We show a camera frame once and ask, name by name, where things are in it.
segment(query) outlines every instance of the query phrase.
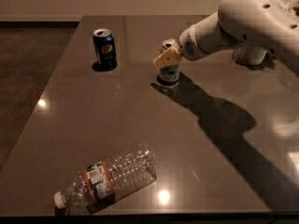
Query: bottle label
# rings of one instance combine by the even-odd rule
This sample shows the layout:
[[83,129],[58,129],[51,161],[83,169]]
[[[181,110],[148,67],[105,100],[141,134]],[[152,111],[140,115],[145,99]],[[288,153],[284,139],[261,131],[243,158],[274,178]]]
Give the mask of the bottle label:
[[114,187],[105,161],[87,167],[83,173],[88,190],[95,203],[114,194]]

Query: dark table surface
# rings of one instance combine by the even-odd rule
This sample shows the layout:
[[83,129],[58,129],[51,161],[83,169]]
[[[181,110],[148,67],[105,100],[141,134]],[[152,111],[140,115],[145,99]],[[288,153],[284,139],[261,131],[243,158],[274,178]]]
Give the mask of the dark table surface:
[[[53,194],[77,171],[139,143],[156,154],[156,182],[96,216],[298,213],[295,67],[248,68],[223,50],[157,81],[163,40],[204,17],[83,17],[0,174],[0,216],[55,216]],[[102,27],[116,40],[109,72],[93,70]]]

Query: clear plastic bottle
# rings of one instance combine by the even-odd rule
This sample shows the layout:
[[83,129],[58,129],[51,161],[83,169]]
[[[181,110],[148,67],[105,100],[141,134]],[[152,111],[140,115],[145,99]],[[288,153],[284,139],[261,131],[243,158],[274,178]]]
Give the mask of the clear plastic bottle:
[[78,172],[66,189],[54,194],[55,206],[68,215],[87,215],[94,204],[117,202],[153,183],[156,167],[153,151],[139,144]]

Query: pepsi can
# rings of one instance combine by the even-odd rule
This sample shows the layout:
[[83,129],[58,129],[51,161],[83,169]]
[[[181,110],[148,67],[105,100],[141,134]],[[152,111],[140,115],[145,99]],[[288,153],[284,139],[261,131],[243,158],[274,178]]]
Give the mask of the pepsi can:
[[117,67],[114,37],[111,30],[100,28],[93,32],[93,43],[99,68],[113,70]]
[[[167,49],[171,47],[178,49],[178,41],[172,38],[164,40],[160,48],[160,53],[164,53]],[[176,82],[179,78],[179,63],[172,66],[160,68],[159,78],[167,83]]]

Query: black soda can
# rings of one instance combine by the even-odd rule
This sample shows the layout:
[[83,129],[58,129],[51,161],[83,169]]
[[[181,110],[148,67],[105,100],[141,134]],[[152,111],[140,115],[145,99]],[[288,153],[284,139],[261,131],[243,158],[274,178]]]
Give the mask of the black soda can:
[[99,68],[113,70],[117,67],[114,37],[111,30],[100,28],[93,32],[93,43]]

